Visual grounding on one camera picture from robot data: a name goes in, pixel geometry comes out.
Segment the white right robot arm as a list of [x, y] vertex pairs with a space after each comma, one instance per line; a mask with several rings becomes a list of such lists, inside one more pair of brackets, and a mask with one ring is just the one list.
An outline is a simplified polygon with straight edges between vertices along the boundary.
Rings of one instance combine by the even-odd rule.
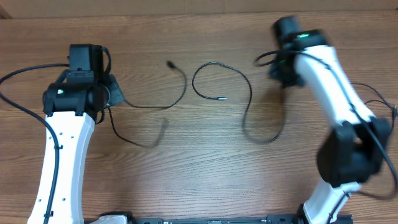
[[337, 214], [383, 162], [391, 163], [389, 123], [376, 118], [357, 95], [322, 31], [304, 31], [292, 16], [277, 20], [272, 30], [279, 49], [270, 76], [284, 87], [308, 85], [331, 128], [317, 154], [320, 180], [300, 206], [298, 222], [351, 223]]

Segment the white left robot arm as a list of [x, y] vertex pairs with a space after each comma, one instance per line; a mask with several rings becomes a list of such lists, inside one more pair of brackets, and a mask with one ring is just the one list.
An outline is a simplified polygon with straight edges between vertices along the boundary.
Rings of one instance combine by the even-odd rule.
[[124, 100], [103, 57], [106, 47], [74, 44], [69, 68], [43, 95], [44, 162], [29, 223], [83, 223], [82, 187], [86, 154], [98, 113]]

